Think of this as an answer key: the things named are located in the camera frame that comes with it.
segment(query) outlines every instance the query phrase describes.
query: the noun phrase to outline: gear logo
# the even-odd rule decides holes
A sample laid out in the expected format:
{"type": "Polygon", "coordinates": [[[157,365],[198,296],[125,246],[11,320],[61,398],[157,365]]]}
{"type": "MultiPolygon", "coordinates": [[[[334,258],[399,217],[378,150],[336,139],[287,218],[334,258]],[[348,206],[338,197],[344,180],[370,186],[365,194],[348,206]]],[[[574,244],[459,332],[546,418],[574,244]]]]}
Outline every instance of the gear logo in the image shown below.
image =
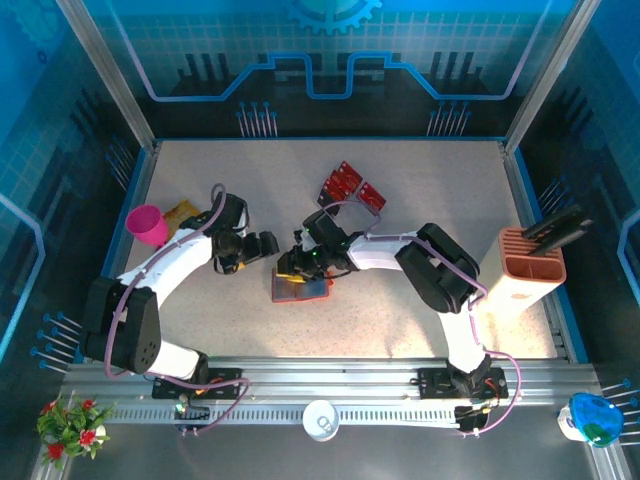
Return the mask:
{"type": "Polygon", "coordinates": [[[359,28],[360,22],[370,19],[371,11],[381,6],[380,0],[287,0],[285,9],[300,28],[333,35],[335,31],[347,33],[347,27],[359,28]]]}
{"type": "Polygon", "coordinates": [[[60,30],[54,0],[4,0],[0,14],[13,15],[22,31],[39,47],[55,38],[60,30]]]}

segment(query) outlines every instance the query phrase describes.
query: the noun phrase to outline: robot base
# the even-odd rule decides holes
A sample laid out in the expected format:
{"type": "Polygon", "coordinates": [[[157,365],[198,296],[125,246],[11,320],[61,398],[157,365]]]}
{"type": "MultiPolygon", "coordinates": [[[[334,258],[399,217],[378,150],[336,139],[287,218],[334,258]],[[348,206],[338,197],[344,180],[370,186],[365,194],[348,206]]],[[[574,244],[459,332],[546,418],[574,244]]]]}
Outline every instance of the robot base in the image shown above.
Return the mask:
{"type": "MultiPolygon", "coordinates": [[[[223,382],[240,377],[242,377],[242,370],[239,368],[209,367],[208,379],[203,383],[223,382]]],[[[198,400],[235,400],[240,395],[240,388],[241,386],[238,384],[211,389],[202,392],[202,394],[195,398],[198,400]]],[[[191,396],[194,391],[190,388],[179,387],[167,380],[156,378],[153,382],[151,397],[157,400],[178,400],[183,393],[191,396]]]]}
{"type": "Polygon", "coordinates": [[[483,384],[469,397],[462,395],[451,383],[451,375],[446,368],[419,368],[418,378],[412,384],[420,390],[420,399],[455,399],[471,398],[490,400],[492,398],[509,398],[507,381],[501,368],[490,368],[483,384]]]}

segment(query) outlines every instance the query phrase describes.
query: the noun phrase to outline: metal rail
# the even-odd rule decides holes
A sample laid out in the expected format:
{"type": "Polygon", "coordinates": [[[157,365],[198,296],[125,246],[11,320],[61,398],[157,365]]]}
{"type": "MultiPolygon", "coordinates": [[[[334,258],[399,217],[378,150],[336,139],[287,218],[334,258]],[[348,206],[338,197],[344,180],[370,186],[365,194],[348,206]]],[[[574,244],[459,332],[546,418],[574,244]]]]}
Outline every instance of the metal rail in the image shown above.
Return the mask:
{"type": "Polygon", "coordinates": [[[518,145],[529,130],[538,110],[551,91],[551,87],[564,70],[564,67],[571,56],[574,48],[580,41],[582,34],[586,30],[591,17],[600,5],[601,0],[582,0],[576,4],[573,11],[567,18],[562,32],[559,35],[559,42],[549,61],[540,69],[540,74],[522,101],[509,131],[507,132],[506,150],[509,153],[515,152],[518,145]]]}
{"type": "MultiPolygon", "coordinates": [[[[242,368],[243,375],[252,382],[247,400],[231,418],[231,423],[236,424],[300,423],[302,417],[296,412],[301,412],[316,399],[330,401],[344,415],[354,415],[344,417],[344,420],[351,418],[357,424],[368,425],[430,419],[451,423],[450,412],[454,407],[470,405],[462,400],[420,400],[418,388],[409,382],[416,377],[418,368],[444,367],[444,361],[438,359],[224,358],[212,359],[210,364],[219,368],[242,368]],[[394,412],[409,412],[409,416],[397,416],[394,412]],[[412,417],[410,412],[422,417],[412,417]]],[[[502,361],[495,364],[503,368],[509,391],[514,392],[516,374],[513,366],[502,361]]],[[[599,389],[591,365],[569,364],[556,359],[524,360],[520,367],[523,375],[520,406],[562,406],[576,392],[599,389]]],[[[114,382],[105,377],[102,368],[99,363],[72,365],[61,393],[80,397],[97,395],[104,403],[117,401],[114,423],[180,423],[173,419],[175,401],[151,398],[153,385],[150,381],[140,375],[131,375],[114,382]]],[[[229,400],[198,401],[198,405],[212,407],[214,417],[218,407],[223,409],[229,403],[229,400]]]]}
{"type": "Polygon", "coordinates": [[[140,146],[152,153],[155,136],[151,127],[84,2],[56,1],[140,146]]]}

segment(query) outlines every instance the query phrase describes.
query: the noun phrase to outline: white cup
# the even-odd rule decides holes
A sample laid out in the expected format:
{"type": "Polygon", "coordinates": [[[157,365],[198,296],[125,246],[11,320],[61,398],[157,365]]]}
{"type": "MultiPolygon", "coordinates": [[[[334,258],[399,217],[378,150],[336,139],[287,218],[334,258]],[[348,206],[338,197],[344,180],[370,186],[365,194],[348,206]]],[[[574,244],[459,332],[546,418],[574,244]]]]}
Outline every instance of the white cup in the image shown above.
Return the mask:
{"type": "Polygon", "coordinates": [[[338,433],[340,418],[336,408],[329,402],[315,400],[304,409],[302,425],[316,442],[326,442],[338,433]]]}
{"type": "Polygon", "coordinates": [[[573,423],[569,404],[565,405],[562,410],[560,410],[560,413],[558,414],[558,425],[560,425],[560,430],[562,430],[564,436],[569,440],[573,440],[575,442],[587,441],[582,432],[578,430],[573,423]]]}

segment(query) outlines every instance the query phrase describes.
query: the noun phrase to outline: white robotic arm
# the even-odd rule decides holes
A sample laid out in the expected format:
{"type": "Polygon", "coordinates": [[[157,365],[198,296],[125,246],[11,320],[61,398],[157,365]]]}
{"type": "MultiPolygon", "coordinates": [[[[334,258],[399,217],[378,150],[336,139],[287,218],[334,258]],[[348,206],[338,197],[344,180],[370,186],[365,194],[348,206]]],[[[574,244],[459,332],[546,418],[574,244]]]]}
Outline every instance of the white robotic arm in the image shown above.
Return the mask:
{"type": "Polygon", "coordinates": [[[471,396],[491,361],[476,341],[469,304],[477,294],[476,262],[435,224],[400,235],[347,235],[325,210],[308,217],[294,232],[297,245],[282,255],[277,273],[292,281],[328,278],[328,269],[400,270],[422,300],[440,317],[452,384],[471,396]]]}
{"type": "Polygon", "coordinates": [[[185,278],[212,259],[216,272],[232,274],[241,264],[279,251],[271,232],[247,234],[249,215],[244,200],[227,194],[214,220],[218,202],[220,197],[210,211],[184,221],[173,238],[140,266],[117,279],[94,281],[85,306],[80,341],[83,355],[97,360],[106,358],[109,330],[123,299],[126,318],[123,315],[118,319],[111,348],[112,365],[193,383],[206,380],[207,356],[163,340],[158,310],[185,278]]]}
{"type": "MultiPolygon", "coordinates": [[[[416,235],[415,231],[400,235],[362,235],[351,243],[347,255],[358,270],[383,268],[402,271],[396,255],[409,246],[410,238],[416,235]]],[[[471,327],[469,300],[462,305],[460,312],[438,312],[438,316],[449,347],[449,362],[463,372],[471,373],[482,363],[485,353],[476,343],[471,327]]]]}

